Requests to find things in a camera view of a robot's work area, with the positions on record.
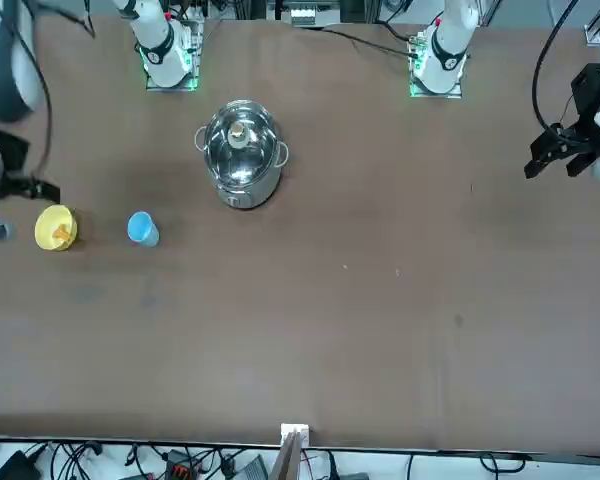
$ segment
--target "cable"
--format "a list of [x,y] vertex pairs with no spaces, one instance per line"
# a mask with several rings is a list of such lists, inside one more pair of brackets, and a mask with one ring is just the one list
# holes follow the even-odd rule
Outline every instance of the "cable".
[[411,35],[400,35],[398,32],[396,32],[394,30],[394,28],[391,25],[389,25],[389,22],[385,22],[383,20],[378,20],[376,23],[378,25],[382,25],[384,28],[389,30],[389,33],[391,33],[391,35],[396,37],[398,40],[402,40],[403,42],[408,42],[409,40],[411,40]]
[[29,454],[29,452],[30,452],[31,450],[33,450],[34,448],[36,448],[38,445],[42,445],[42,443],[34,443],[34,444],[33,444],[33,445],[31,445],[29,448],[27,448],[27,449],[26,449],[26,450],[25,450],[23,453],[24,453],[25,455],[28,455],[28,454]]
[[187,452],[187,457],[189,457],[189,473],[193,475],[193,458],[191,458],[191,452],[189,452],[189,447],[187,445],[184,446],[184,451]]
[[431,20],[431,23],[429,25],[433,25],[434,23],[436,23],[436,20],[439,19],[443,13],[444,13],[444,10],[442,10],[438,15],[433,17],[433,20]]
[[[205,458],[207,458],[207,457],[208,457],[210,454],[212,454],[212,453],[213,453],[214,455],[211,457],[211,464],[210,464],[210,465],[209,465],[207,468],[203,468],[203,466],[202,466],[202,462],[204,461],[204,459],[205,459]],[[220,461],[222,462],[222,453],[220,453],[220,450],[213,449],[213,450],[211,450],[211,451],[207,452],[207,453],[206,453],[206,454],[205,454],[205,455],[204,455],[202,458],[200,458],[200,460],[198,460],[198,462],[196,463],[196,466],[198,466],[198,465],[199,465],[199,467],[198,467],[198,473],[199,473],[199,474],[206,475],[207,473],[209,473],[209,472],[211,471],[211,469],[213,468],[213,463],[214,463],[214,460],[215,460],[215,458],[216,458],[216,456],[215,456],[215,454],[216,454],[216,453],[218,453],[218,454],[220,455]]]
[[91,38],[96,38],[96,32],[93,30],[93,23],[91,23],[91,15],[87,15],[87,19],[90,25],[87,25],[87,22],[84,20],[80,20],[73,13],[68,10],[64,10],[63,8],[56,7],[55,5],[48,5],[46,3],[40,2],[38,4],[40,6],[40,10],[43,12],[55,13],[56,15],[60,15],[65,20],[68,20],[71,23],[75,23],[76,25],[80,25],[84,30],[89,34]]
[[402,3],[400,4],[400,6],[398,7],[398,9],[395,12],[393,12],[393,15],[391,15],[387,19],[387,23],[389,23],[391,20],[393,20],[396,17],[396,15],[398,15],[398,13],[406,12],[407,10],[409,10],[409,7],[411,6],[412,3],[413,3],[413,0],[403,0]]
[[379,45],[377,43],[373,43],[368,40],[364,40],[362,38],[354,37],[353,35],[349,35],[348,33],[337,32],[335,30],[328,30],[326,28],[323,28],[322,30],[318,30],[318,31],[333,33],[334,35],[339,35],[341,37],[348,38],[349,40],[353,40],[354,42],[364,43],[365,45],[369,45],[370,47],[377,48],[379,50],[384,50],[385,52],[394,53],[396,55],[403,55],[403,56],[409,57],[409,58],[417,58],[418,57],[418,55],[415,53],[410,53],[410,52],[405,52],[403,50],[396,50],[395,48],[385,47],[384,45]]
[[[490,467],[489,465],[487,465],[484,461],[484,457],[488,456],[491,461],[493,462],[493,467]],[[516,467],[516,468],[500,468],[500,466],[498,465],[498,462],[496,462],[496,458],[493,456],[492,453],[486,453],[484,455],[481,455],[479,457],[480,459],[480,464],[484,467],[484,469],[489,472],[489,473],[493,473],[496,476],[496,480],[498,480],[498,476],[503,473],[503,474],[513,474],[513,473],[520,473],[522,470],[525,469],[525,467],[527,466],[527,460],[525,458],[519,458],[519,459],[515,459],[515,460],[520,460],[520,466]]]
[[[242,449],[238,450],[236,453],[233,453],[233,454],[229,455],[227,458],[225,458],[225,461],[226,461],[226,462],[229,462],[229,461],[233,460],[234,458],[236,458],[236,457],[237,457],[238,455],[240,455],[241,453],[243,453],[243,452],[246,452],[247,450],[248,450],[248,449],[246,449],[246,448],[242,448]],[[211,471],[211,473],[210,473],[210,474],[208,474],[208,475],[205,477],[205,480],[211,480],[211,478],[213,478],[213,476],[214,476],[216,473],[218,473],[218,472],[220,471],[220,469],[222,468],[222,464],[223,464],[223,463],[224,463],[224,462],[222,462],[222,461],[221,461],[221,462],[220,462],[220,466],[218,466],[217,468],[213,469],[213,470]]]
[[7,27],[7,30],[9,30],[9,33],[11,33],[11,35],[14,38],[18,39],[27,57],[29,58],[29,61],[31,61],[31,63],[33,64],[36,74],[40,79],[40,84],[42,85],[42,92],[44,93],[45,102],[47,104],[47,129],[44,138],[44,148],[42,150],[42,155],[40,157],[40,162],[38,163],[38,166],[32,171],[33,176],[40,176],[49,160],[49,153],[51,153],[51,137],[53,134],[53,108],[51,105],[51,94],[49,93],[49,86],[47,85],[47,81],[44,78],[42,70],[40,70],[40,65],[38,65],[36,57],[33,55],[33,52],[27,45],[27,42],[25,42],[24,38],[22,38],[22,35],[20,35],[20,32],[15,27],[15,25],[11,24],[10,22],[7,22],[4,16],[4,12],[1,8],[0,19]]
[[91,480],[87,472],[80,465],[80,458],[85,454],[88,450],[88,445],[82,444],[76,450],[73,449],[72,444],[67,444],[71,453],[67,450],[65,444],[60,444],[64,452],[68,455],[67,460],[64,462],[62,469],[60,470],[60,479],[62,479],[62,473],[65,472],[64,478],[65,480],[69,480],[69,478],[75,478],[75,470],[76,466],[78,467],[78,471],[80,473],[80,478],[82,480]]
[[307,468],[309,469],[309,476],[311,477],[311,480],[315,480],[315,478],[313,477],[313,469],[311,468],[311,462],[309,461],[309,457],[307,457],[306,450],[302,450],[302,455],[304,455],[304,459],[307,462]]
[[564,106],[564,110],[562,111],[562,115],[560,115],[560,120],[558,120],[558,123],[562,124],[562,120],[564,120],[564,116],[567,114],[567,110],[569,109],[569,104],[571,103],[571,100],[573,100],[573,93],[569,97],[569,100],[567,100],[567,103]]
[[558,35],[560,28],[562,28],[562,25],[564,24],[565,20],[579,1],[580,0],[571,0],[565,11],[562,13],[562,16],[558,20],[558,23],[556,23],[556,26],[553,27],[553,30],[551,31],[549,38],[544,44],[544,47],[542,47],[540,56],[538,57],[538,62],[536,63],[536,68],[533,72],[533,81],[531,83],[531,101],[533,103],[533,112],[535,113],[536,118],[538,119],[538,123],[540,123],[542,128],[560,143],[565,143],[572,147],[587,145],[587,143],[579,140],[573,140],[571,138],[565,137],[564,135],[560,135],[547,124],[547,122],[542,117],[542,114],[540,113],[540,107],[538,106],[538,79],[540,78],[540,69],[542,68],[542,63],[544,62],[544,59],[547,56],[547,52],[549,51],[553,40],[556,38],[556,35]]
[[411,455],[409,457],[409,464],[407,465],[407,475],[405,480],[411,480],[411,465],[413,465],[413,457],[415,457],[415,455]]
[[51,465],[50,465],[50,471],[49,471],[51,480],[56,480],[56,476],[54,474],[54,467],[56,464],[56,455],[58,454],[58,450],[60,450],[61,446],[62,446],[62,443],[59,443],[58,446],[56,447],[56,449],[53,451],[53,455],[51,455]]
[[93,28],[93,22],[91,21],[91,0],[84,0],[84,10],[87,12],[87,20],[89,21],[89,28],[93,38],[96,38],[96,29]]
[[[69,445],[69,448],[71,449],[71,451],[73,452],[73,447],[71,445]],[[91,480],[91,477],[89,477],[89,474],[87,474],[87,472],[84,470],[84,468],[82,468],[82,465],[80,465],[80,458],[82,458],[82,456],[86,453],[87,449],[89,447],[87,447],[86,445],[82,446],[82,451],[80,453],[75,453],[76,455],[76,461],[74,463],[74,467],[77,465],[78,466],[78,471],[80,472],[80,478],[82,478],[82,480]]]
[[146,478],[147,480],[151,480],[152,477],[149,477],[146,473],[144,473],[144,470],[142,470],[140,460],[138,460],[138,448],[140,448],[139,445],[136,445],[135,443],[131,445],[131,450],[129,450],[129,453],[127,454],[127,462],[125,463],[125,466],[135,463],[136,467],[138,468],[138,472],[140,472],[140,476],[142,478]]

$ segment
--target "blue cup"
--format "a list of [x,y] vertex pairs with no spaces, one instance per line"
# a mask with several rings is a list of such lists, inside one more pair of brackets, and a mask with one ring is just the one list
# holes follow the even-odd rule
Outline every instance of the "blue cup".
[[160,240],[160,233],[147,212],[136,212],[127,224],[129,238],[145,247],[155,247]]

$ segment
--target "yellow bowl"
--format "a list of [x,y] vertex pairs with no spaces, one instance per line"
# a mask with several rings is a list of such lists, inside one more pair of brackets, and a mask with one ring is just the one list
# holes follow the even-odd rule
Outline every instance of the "yellow bowl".
[[[65,232],[58,236],[56,232]],[[45,209],[36,221],[36,243],[43,250],[66,250],[78,235],[78,222],[64,205],[52,205]]]

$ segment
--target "pot handle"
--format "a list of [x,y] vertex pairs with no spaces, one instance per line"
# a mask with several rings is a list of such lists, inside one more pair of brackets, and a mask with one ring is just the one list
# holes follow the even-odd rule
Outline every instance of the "pot handle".
[[204,126],[200,127],[198,130],[196,130],[196,134],[193,136],[193,141],[194,141],[194,143],[196,144],[196,148],[197,148],[198,150],[200,150],[201,152],[204,152],[204,150],[205,150],[205,147],[204,147],[204,146],[203,146],[203,147],[201,147],[200,145],[198,145],[198,135],[200,135],[200,132],[202,132],[202,131],[204,131],[204,130],[206,130],[206,129],[207,129],[207,126],[206,126],[206,125],[204,125]]
[[281,147],[284,147],[284,151],[286,152],[286,154],[284,156],[284,160],[282,162],[276,162],[275,165],[274,165],[274,167],[276,167],[276,168],[282,168],[289,161],[289,146],[286,143],[284,143],[284,142],[278,142],[278,145],[280,145]]

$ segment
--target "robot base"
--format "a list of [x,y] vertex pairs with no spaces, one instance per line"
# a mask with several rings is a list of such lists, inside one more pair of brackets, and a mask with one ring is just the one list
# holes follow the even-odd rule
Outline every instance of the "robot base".
[[460,75],[458,76],[456,85],[447,93],[433,93],[427,90],[415,75],[415,71],[421,66],[421,59],[427,54],[427,39],[424,32],[420,32],[413,37],[408,42],[407,47],[409,53],[418,55],[418,58],[409,58],[409,95],[411,97],[462,98],[462,84],[460,80],[462,79],[464,62],[462,67],[460,67]]
[[185,55],[188,56],[185,62],[191,65],[191,72],[185,75],[185,77],[173,87],[164,88],[156,85],[151,77],[147,74],[145,66],[145,88],[148,92],[193,92],[198,89],[200,83],[200,56],[202,55],[202,43],[204,40],[204,17],[200,15],[200,18],[193,20],[183,20],[181,23],[184,27],[188,27],[191,32],[191,43],[190,48]]

